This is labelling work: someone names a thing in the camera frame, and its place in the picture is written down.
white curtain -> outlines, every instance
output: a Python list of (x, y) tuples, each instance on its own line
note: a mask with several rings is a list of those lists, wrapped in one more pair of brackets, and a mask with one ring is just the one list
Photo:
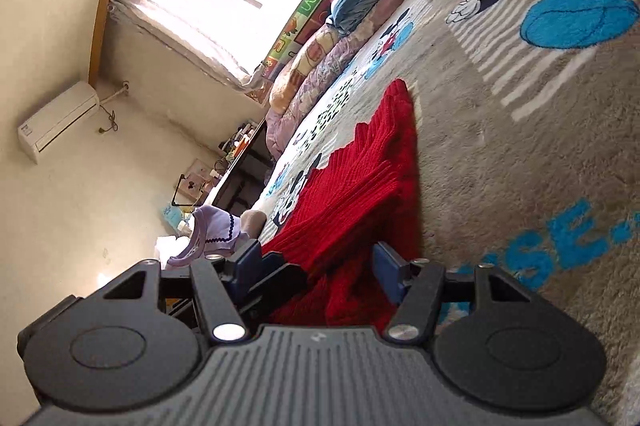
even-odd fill
[(264, 84), (263, 64), (248, 73), (221, 45), (151, 0), (111, 0), (109, 12), (116, 21), (136, 24), (236, 91), (249, 92)]

quilt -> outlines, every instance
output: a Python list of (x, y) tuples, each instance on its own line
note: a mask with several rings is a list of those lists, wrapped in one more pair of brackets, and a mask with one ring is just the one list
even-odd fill
[[(640, 421), (640, 0), (405, 0), (278, 161), (260, 241), (396, 77), (414, 99), (424, 256), (493, 263), (593, 331), (593, 407)], [(440, 326), (468, 313), (444, 305)]]

pink blanket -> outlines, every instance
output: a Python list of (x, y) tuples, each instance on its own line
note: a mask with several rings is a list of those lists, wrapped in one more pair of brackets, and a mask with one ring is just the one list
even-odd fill
[(380, 0), (360, 25), (341, 39), (327, 56), (303, 81), (284, 114), (269, 110), (267, 121), (267, 147), (276, 159), (284, 153), (302, 120), (311, 112), (318, 99), (347, 68), (351, 59), (396, 12), (404, 0)]

dark wooden desk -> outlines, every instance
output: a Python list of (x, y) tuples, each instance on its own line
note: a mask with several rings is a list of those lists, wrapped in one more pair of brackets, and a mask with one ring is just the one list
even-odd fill
[(273, 159), (271, 157), (266, 157), (255, 149), (256, 144), (264, 143), (264, 149), (266, 150), (266, 132), (267, 123), (263, 120), (251, 136), (248, 144), (229, 166), (228, 170), (225, 171), (222, 178), (220, 178), (218, 185), (211, 190), (207, 200), (205, 200), (205, 204), (215, 205), (230, 213), (236, 204), (242, 205), (245, 209), (249, 209), (254, 205), (257, 198), (256, 200), (247, 200), (242, 197), (242, 192), (249, 185), (254, 186), (254, 190), (259, 189), (261, 192), (264, 189), (264, 179), (260, 179), (254, 172), (251, 172), (246, 162), (247, 159), (251, 157), (264, 166), (265, 171), (267, 168), (273, 166)]

wall-mounted air conditioner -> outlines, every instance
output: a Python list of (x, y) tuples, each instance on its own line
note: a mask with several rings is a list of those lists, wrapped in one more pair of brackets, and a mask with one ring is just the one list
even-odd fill
[(18, 126), (20, 144), (37, 164), (45, 148), (99, 107), (98, 94), (89, 83), (77, 82)]

